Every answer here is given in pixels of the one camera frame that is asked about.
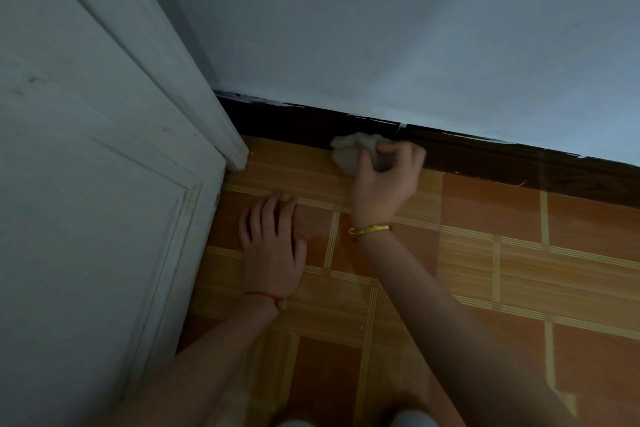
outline forearm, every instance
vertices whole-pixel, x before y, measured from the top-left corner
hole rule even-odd
[[[269,298],[245,297],[231,317],[182,351],[158,379],[100,425],[203,425],[243,355],[277,314]]]
[[[429,367],[469,426],[577,425],[546,384],[524,371],[391,232],[358,240]]]

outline floor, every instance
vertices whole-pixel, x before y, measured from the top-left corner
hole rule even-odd
[[[330,153],[246,142],[249,163],[225,180],[180,349],[241,297],[236,220],[256,196],[300,197],[308,264],[211,425],[265,426],[284,410],[368,426],[405,401],[442,427],[464,425],[348,237],[351,182]],[[640,210],[424,169],[394,233],[583,425],[640,424]]]

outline dark brown baseboard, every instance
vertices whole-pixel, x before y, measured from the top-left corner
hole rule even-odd
[[[243,135],[330,149],[336,135],[379,133],[426,148],[429,169],[640,208],[640,167],[634,165],[321,108],[273,105],[244,95],[226,98],[229,95],[218,92],[218,99]]]

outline wall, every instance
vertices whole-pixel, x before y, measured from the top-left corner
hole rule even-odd
[[[216,89],[640,165],[640,0],[170,2]]]

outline door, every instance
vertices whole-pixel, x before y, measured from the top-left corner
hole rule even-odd
[[[76,425],[175,353],[225,161],[76,0],[0,0],[0,417]]]

